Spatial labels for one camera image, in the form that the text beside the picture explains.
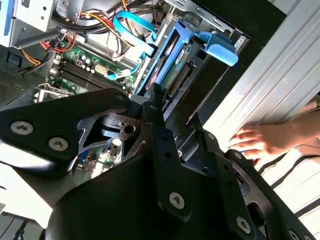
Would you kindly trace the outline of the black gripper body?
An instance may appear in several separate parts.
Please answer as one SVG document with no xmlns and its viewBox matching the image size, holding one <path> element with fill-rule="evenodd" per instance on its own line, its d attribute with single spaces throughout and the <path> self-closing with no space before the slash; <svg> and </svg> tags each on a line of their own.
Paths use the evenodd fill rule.
<svg viewBox="0 0 320 240">
<path fill-rule="evenodd" d="M 133 159 L 66 193 L 45 230 L 47 240 L 234 240 L 217 182 L 181 167 L 190 219 L 177 222 L 157 208 L 151 163 Z"/>
</svg>

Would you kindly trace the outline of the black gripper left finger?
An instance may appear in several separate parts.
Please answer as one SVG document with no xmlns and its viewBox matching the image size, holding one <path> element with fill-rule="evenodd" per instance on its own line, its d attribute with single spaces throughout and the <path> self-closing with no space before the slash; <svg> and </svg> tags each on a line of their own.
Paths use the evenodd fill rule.
<svg viewBox="0 0 320 240">
<path fill-rule="evenodd" d="M 185 194 L 181 163 L 162 115 L 161 87 L 151 88 L 150 99 L 143 103 L 106 88 L 3 110 L 0 161 L 38 176 L 60 178 L 72 170 L 78 154 L 116 137 L 126 141 L 127 160 L 151 161 L 151 204 L 157 212 L 186 222 L 191 206 L 183 198 L 178 207 L 170 197 L 173 192 Z"/>
</svg>

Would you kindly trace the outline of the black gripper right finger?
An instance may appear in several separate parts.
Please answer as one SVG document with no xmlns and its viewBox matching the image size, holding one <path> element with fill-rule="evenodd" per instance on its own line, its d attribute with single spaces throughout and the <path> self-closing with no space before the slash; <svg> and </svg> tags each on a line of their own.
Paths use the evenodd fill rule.
<svg viewBox="0 0 320 240">
<path fill-rule="evenodd" d="M 217 138 L 196 118 L 200 160 L 197 168 L 207 173 L 200 189 L 198 240 L 312 240 L 311 232 L 276 195 L 251 162 L 235 151 L 222 152 Z"/>
</svg>

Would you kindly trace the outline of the person's hand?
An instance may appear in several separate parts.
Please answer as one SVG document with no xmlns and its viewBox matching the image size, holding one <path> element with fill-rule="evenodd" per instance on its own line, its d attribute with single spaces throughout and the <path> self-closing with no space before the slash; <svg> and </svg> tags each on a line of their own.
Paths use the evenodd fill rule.
<svg viewBox="0 0 320 240">
<path fill-rule="evenodd" d="M 228 148 L 242 153 L 259 168 L 304 141 L 299 129 L 293 123 L 287 122 L 242 127 L 229 140 Z"/>
</svg>

